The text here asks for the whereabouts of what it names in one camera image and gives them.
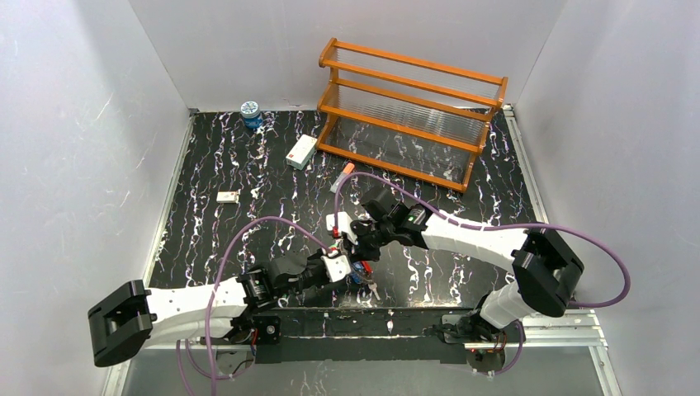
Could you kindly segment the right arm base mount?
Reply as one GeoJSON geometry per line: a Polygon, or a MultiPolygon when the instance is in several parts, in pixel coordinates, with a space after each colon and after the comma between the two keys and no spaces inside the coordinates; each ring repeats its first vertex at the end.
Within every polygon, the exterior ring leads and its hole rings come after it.
{"type": "Polygon", "coordinates": [[[480,373],[502,370],[508,334],[476,314],[445,314],[430,332],[448,345],[461,345],[466,351],[466,364],[480,373]]]}

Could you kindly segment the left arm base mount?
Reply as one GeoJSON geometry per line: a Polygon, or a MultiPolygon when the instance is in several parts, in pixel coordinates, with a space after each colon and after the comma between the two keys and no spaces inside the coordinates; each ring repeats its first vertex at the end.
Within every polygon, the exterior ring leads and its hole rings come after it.
{"type": "Polygon", "coordinates": [[[275,345],[281,339],[281,319],[276,315],[234,318],[221,339],[229,344],[275,345]]]}

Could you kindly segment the metal key organizer ring red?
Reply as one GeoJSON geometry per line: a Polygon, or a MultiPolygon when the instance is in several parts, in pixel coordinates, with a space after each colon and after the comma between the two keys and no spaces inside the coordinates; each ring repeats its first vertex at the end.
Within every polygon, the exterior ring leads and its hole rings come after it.
{"type": "Polygon", "coordinates": [[[378,285],[373,280],[373,271],[367,261],[352,262],[349,278],[358,285],[366,285],[376,299],[381,301],[381,297],[378,292],[378,285]]]}

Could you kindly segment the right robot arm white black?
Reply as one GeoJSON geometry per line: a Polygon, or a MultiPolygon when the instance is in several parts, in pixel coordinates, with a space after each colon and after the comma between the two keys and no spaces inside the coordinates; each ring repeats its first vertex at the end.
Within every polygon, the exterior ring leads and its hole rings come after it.
{"type": "Polygon", "coordinates": [[[510,271],[514,281],[486,294],[469,314],[471,328],[495,332],[530,314],[559,318],[584,272],[584,264],[547,224],[490,227],[421,200],[408,206],[383,187],[367,192],[361,205],[367,220],[342,211],[327,218],[329,230],[344,238],[355,262],[376,262],[385,245],[397,242],[466,255],[510,271]]]}

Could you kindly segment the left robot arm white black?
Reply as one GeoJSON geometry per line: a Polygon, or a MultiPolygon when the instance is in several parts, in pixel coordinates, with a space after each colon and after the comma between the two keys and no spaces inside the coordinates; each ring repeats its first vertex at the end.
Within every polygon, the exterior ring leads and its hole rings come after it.
{"type": "Polygon", "coordinates": [[[148,289],[141,280],[121,285],[87,312],[96,367],[118,365],[141,350],[177,340],[226,338],[283,295],[342,280],[350,272],[339,252],[288,254],[252,266],[218,286],[148,289]]]}

